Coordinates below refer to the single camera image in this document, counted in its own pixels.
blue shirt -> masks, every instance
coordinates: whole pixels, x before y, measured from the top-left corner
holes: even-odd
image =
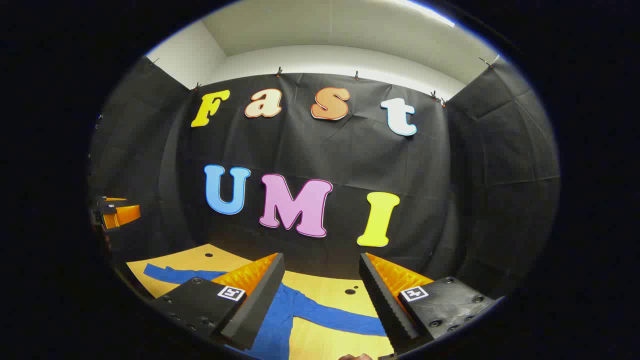
[[[169,266],[163,269],[151,264],[147,264],[145,268],[145,275],[172,284],[182,284],[192,277],[211,281],[225,273],[174,270]],[[245,351],[229,348],[260,360],[289,360],[289,336],[293,328],[294,316],[330,329],[363,335],[387,335],[378,318],[322,306],[300,291],[281,283],[253,342],[253,347]]]

black fabric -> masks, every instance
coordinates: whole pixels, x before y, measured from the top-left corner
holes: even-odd
[[[310,107],[318,90],[344,87],[349,113],[338,121],[317,120]],[[255,92],[282,91],[283,110],[273,118],[249,119],[245,107]],[[210,122],[190,128],[204,94],[230,90]],[[418,132],[393,133],[380,102],[401,97],[415,108],[408,121]],[[191,235],[252,260],[274,252],[287,256],[287,269],[305,274],[357,279],[358,255],[367,251],[419,271],[441,236],[449,201],[449,135],[444,109],[429,96],[401,86],[329,74],[251,76],[203,86],[191,98],[182,121],[178,149],[179,189]],[[206,165],[221,165],[221,197],[232,198],[231,167],[249,168],[243,210],[222,215],[205,198]],[[333,184],[324,209],[324,238],[264,227],[261,177],[286,178],[295,196],[308,179]],[[400,198],[388,226],[389,244],[360,247],[370,205],[367,194],[389,192]]]
[[[526,276],[553,224],[560,171],[550,121],[534,90],[501,59],[446,108],[452,143],[464,149],[454,152],[452,169],[467,167],[452,170],[467,234],[455,276],[503,296]],[[426,275],[443,266],[427,267]]]
[[[105,102],[92,138],[90,197],[126,198],[141,213],[109,235],[115,261],[183,250],[166,239],[158,186],[168,134],[187,96],[184,86],[142,58]]]

yellow table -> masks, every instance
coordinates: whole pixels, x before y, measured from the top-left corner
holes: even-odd
[[[128,265],[140,283],[153,296],[160,297],[178,285],[146,276],[143,272],[147,264],[161,268],[170,266],[175,270],[228,272],[250,262],[207,244],[160,258],[133,261]],[[332,279],[285,271],[282,283],[302,292],[320,305],[378,317],[361,280]],[[353,289],[354,286],[358,286],[355,294],[348,295],[344,292],[346,289]],[[393,348],[388,338],[383,336],[353,334],[328,329],[301,318],[293,318],[293,329],[289,338],[289,359],[338,360],[346,354],[358,356],[362,353],[377,359],[379,356],[393,353]]]

foam letter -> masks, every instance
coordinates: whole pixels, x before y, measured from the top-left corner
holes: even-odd
[[[413,106],[405,105],[404,99],[396,97],[380,103],[380,106],[387,109],[387,124],[389,129],[398,135],[413,135],[418,129],[413,124],[407,124],[406,114],[415,112]]]
[[[367,195],[371,203],[369,221],[364,234],[358,238],[358,245],[383,247],[389,243],[387,227],[391,218],[391,211],[400,204],[400,198],[392,193],[375,192]]]
[[[244,206],[244,182],[251,171],[243,167],[232,167],[229,174],[234,177],[234,198],[231,202],[224,202],[220,198],[220,177],[225,173],[225,168],[219,165],[207,165],[204,167],[207,174],[205,193],[209,206],[218,213],[225,215],[237,214]]]
[[[311,116],[316,119],[340,120],[349,112],[349,105],[345,101],[350,97],[345,88],[321,89],[316,93],[316,103],[311,106]]]
[[[251,96],[252,102],[244,109],[247,117],[274,117],[278,115],[282,92],[278,89],[264,89]]]
[[[333,190],[331,183],[317,179],[308,180],[294,200],[284,177],[266,174],[262,176],[262,182],[267,190],[264,198],[264,215],[259,220],[260,224],[266,227],[278,227],[280,223],[276,219],[277,209],[285,229],[289,230],[298,215],[302,214],[300,225],[296,226],[300,234],[315,238],[326,235],[323,227],[324,202],[326,196]]]
[[[223,90],[203,96],[198,115],[196,115],[196,118],[191,122],[191,127],[207,125],[209,123],[208,116],[213,116],[220,107],[220,100],[227,100],[230,94],[231,92],[229,92],[229,90]]]

ceiling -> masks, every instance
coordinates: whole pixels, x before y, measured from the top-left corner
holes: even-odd
[[[227,56],[287,45],[341,45],[400,56],[470,83],[497,53],[404,0],[242,0],[202,19]]]

